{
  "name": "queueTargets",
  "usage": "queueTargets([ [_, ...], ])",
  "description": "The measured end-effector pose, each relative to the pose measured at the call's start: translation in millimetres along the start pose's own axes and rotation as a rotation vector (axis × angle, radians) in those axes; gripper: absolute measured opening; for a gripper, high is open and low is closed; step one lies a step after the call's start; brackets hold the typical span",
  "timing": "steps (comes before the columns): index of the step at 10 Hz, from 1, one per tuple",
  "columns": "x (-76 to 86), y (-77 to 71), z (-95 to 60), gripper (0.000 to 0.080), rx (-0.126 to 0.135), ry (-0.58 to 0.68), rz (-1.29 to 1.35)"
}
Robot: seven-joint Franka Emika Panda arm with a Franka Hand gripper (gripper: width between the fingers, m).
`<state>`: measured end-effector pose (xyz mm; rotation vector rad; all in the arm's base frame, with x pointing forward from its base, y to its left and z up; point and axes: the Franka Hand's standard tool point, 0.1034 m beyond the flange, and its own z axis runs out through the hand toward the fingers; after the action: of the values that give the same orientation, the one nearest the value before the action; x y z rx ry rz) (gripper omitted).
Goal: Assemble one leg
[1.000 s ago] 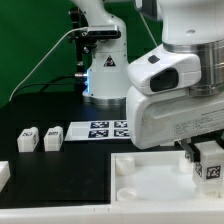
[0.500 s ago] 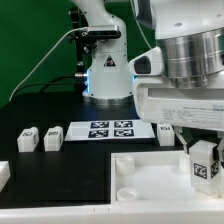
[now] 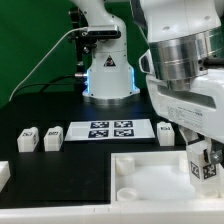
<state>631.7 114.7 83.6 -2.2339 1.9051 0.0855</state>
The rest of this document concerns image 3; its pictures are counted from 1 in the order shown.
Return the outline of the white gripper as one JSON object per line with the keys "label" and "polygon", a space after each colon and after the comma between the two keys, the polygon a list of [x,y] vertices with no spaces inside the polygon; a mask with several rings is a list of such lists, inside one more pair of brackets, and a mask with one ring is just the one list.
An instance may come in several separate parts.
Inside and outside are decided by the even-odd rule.
{"label": "white gripper", "polygon": [[146,76],[147,88],[156,113],[178,125],[187,145],[206,136],[204,160],[224,160],[224,71],[209,71],[191,81],[189,91],[169,90],[164,81]]}

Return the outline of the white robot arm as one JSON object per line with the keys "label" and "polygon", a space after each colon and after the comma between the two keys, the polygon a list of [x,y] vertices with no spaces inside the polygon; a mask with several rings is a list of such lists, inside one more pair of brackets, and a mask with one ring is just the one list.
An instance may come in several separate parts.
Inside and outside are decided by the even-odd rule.
{"label": "white robot arm", "polygon": [[[104,0],[71,0],[97,41],[87,70],[84,99],[122,102],[137,94],[126,56],[126,27],[105,10]],[[141,70],[156,113],[179,125],[187,142],[200,135],[207,159],[224,162],[224,40],[221,0],[129,0],[136,23],[147,30],[149,49]]]}

